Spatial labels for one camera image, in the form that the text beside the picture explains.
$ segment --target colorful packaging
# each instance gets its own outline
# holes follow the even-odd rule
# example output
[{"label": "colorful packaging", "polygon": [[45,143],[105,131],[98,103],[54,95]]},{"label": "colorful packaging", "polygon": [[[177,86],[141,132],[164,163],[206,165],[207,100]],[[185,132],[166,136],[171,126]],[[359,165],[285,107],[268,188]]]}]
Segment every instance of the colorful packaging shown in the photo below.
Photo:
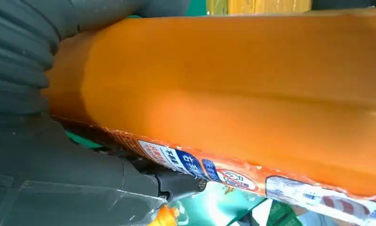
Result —
[{"label": "colorful packaging", "polygon": [[376,12],[131,19],[67,40],[51,112],[168,168],[376,225]]}]

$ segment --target printed label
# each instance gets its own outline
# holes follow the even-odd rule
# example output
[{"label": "printed label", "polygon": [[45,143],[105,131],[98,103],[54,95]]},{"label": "printed label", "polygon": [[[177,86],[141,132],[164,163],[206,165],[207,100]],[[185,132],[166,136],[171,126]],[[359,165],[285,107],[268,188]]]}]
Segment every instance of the printed label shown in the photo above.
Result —
[{"label": "printed label", "polygon": [[202,166],[200,165],[198,159],[196,159],[193,155],[185,151],[176,150],[176,153],[180,158],[182,164],[190,173],[197,177],[208,179],[206,174],[203,172]]},{"label": "printed label", "polygon": [[217,175],[227,185],[256,192],[257,184],[248,176],[230,169],[217,168]]},{"label": "printed label", "polygon": [[191,174],[181,163],[176,151],[172,148],[152,144],[150,142],[138,141],[145,153],[158,164],[183,173]]},{"label": "printed label", "polygon": [[145,153],[156,163],[164,165],[170,169],[174,169],[173,165],[169,162],[166,156],[163,154],[160,145],[152,144],[146,141],[138,141]]},{"label": "printed label", "polygon": [[214,163],[208,159],[203,159],[202,164],[204,166],[204,169],[207,172],[207,175],[209,175],[210,179],[221,183],[221,180],[219,176],[217,175],[216,166],[214,165]]},{"label": "printed label", "polygon": [[376,202],[355,200],[337,191],[272,176],[266,179],[266,196],[358,225],[376,226]]}]

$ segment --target plastic wrap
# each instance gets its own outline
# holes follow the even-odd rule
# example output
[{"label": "plastic wrap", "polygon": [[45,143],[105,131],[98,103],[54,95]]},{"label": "plastic wrap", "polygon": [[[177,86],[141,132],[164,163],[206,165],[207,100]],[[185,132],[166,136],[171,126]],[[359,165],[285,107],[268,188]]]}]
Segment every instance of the plastic wrap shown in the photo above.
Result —
[{"label": "plastic wrap", "polygon": [[172,170],[267,196],[360,226],[376,226],[376,196],[360,197],[278,169],[255,166],[120,131],[107,131],[136,153]]},{"label": "plastic wrap", "polygon": [[311,0],[207,0],[208,15],[299,13],[309,11]]},{"label": "plastic wrap", "polygon": [[[12,188],[12,184],[12,177],[0,175],[1,226],[146,226],[166,203],[103,187],[27,181]],[[131,209],[131,202],[139,210]]]}]

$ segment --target orange cylinder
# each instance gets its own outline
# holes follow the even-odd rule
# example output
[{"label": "orange cylinder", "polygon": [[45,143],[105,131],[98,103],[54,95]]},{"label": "orange cylinder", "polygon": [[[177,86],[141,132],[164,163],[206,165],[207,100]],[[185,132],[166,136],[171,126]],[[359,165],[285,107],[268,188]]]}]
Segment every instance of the orange cylinder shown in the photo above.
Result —
[{"label": "orange cylinder", "polygon": [[66,40],[51,112],[376,195],[376,13],[127,19]]}]

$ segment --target white label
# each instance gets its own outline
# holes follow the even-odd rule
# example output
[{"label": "white label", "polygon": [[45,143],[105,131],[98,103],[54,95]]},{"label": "white label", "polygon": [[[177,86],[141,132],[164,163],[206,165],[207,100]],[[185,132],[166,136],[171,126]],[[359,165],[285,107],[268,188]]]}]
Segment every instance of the white label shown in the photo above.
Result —
[{"label": "white label", "polygon": [[220,168],[216,168],[216,170],[220,180],[227,185],[253,192],[258,190],[256,183],[253,180],[251,180],[248,176],[243,175],[240,172]]},{"label": "white label", "polygon": [[170,169],[190,174],[189,171],[181,163],[174,149],[157,144],[152,144],[150,142],[142,140],[139,140],[138,142],[144,149],[145,153],[147,153],[153,161]]},{"label": "white label", "polygon": [[267,178],[266,195],[361,226],[376,226],[376,202],[373,201],[356,200],[344,193],[279,176]]}]

